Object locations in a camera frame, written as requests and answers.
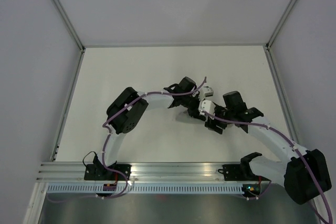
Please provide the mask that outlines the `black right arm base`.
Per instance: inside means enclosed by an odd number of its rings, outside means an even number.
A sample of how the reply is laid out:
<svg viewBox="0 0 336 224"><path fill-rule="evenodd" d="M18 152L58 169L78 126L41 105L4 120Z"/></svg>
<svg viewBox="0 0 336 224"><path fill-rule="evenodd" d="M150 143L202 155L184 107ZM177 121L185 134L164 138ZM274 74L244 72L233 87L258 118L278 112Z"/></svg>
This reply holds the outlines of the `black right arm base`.
<svg viewBox="0 0 336 224"><path fill-rule="evenodd" d="M218 170L218 173L224 176L225 181L238 182L262 182L269 181L269 179L262 176L254 175L249 168L246 168L240 163L225 163Z"/></svg>

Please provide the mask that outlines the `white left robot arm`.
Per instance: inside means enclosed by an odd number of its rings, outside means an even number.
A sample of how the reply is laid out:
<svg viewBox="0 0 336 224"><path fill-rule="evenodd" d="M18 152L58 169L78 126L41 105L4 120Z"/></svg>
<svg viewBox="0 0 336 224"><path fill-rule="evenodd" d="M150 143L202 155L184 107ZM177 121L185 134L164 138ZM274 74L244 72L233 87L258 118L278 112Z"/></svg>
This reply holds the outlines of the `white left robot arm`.
<svg viewBox="0 0 336 224"><path fill-rule="evenodd" d="M205 121L199 107L206 98L213 96L212 88L205 83L206 79L197 86L192 79L184 77L179 83L159 91L140 92L132 87L124 89L107 108L107 120L102 127L108 130L108 135L101 153L93 161L97 175L104 180L114 176L113 164L117 161L125 135L134 130L146 111L183 106L188 116Z"/></svg>

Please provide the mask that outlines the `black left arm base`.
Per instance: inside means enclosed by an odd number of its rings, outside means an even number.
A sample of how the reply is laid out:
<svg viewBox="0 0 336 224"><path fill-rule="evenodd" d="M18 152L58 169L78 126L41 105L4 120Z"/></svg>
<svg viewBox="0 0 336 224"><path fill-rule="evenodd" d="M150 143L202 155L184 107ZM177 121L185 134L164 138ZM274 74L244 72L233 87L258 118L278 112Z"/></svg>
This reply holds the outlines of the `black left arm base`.
<svg viewBox="0 0 336 224"><path fill-rule="evenodd" d="M114 163L109 166L110 169L117 170L123 173L127 179L130 178L131 175L131 165L130 164L121 164L121 163ZM95 164L88 164L86 166L84 180L87 181L125 181L125 178L116 172L112 172L110 170L105 169L102 164L98 163Z"/></svg>

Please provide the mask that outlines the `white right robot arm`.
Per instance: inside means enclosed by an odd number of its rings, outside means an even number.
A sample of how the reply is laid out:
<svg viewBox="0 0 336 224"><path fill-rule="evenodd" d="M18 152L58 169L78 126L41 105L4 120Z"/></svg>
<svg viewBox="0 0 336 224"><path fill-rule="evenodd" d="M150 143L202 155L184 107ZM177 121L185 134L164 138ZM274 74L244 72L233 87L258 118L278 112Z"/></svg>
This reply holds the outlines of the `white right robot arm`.
<svg viewBox="0 0 336 224"><path fill-rule="evenodd" d="M206 126L221 134L230 124L263 143L279 160L272 161L259 152L240 160L239 172L245 179L256 176L282 186L289 197L302 205L322 196L332 187L324 154L308 150L284 135L255 107L248 108L238 91L223 96L225 106L203 100L199 112Z"/></svg>

